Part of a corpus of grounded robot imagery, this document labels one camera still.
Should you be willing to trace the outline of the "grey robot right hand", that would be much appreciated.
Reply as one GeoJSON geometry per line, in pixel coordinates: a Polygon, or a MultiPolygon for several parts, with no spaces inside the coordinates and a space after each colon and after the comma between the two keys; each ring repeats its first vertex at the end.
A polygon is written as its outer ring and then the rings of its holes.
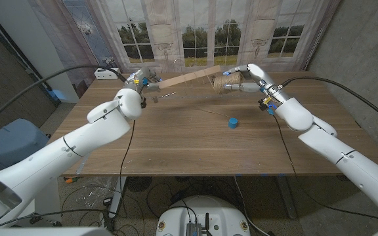
{"type": "Polygon", "coordinates": [[[284,103],[291,99],[290,95],[284,92],[263,70],[256,64],[247,64],[242,66],[236,66],[228,71],[225,71],[223,75],[229,77],[234,73],[241,73],[244,79],[250,79],[252,83],[241,83],[241,82],[228,82],[225,79],[222,88],[226,90],[240,90],[244,92],[257,92],[261,91],[266,96],[269,96],[279,103],[284,103]]]}

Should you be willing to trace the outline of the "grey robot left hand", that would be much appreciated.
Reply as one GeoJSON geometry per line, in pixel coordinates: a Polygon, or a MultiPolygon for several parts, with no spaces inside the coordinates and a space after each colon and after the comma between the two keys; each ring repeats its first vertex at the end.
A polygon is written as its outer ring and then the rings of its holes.
{"type": "Polygon", "coordinates": [[[153,69],[142,67],[138,71],[130,74],[123,88],[133,89],[139,94],[141,94],[144,89],[159,92],[161,90],[159,82],[161,81],[162,78],[158,76],[153,69]]]}

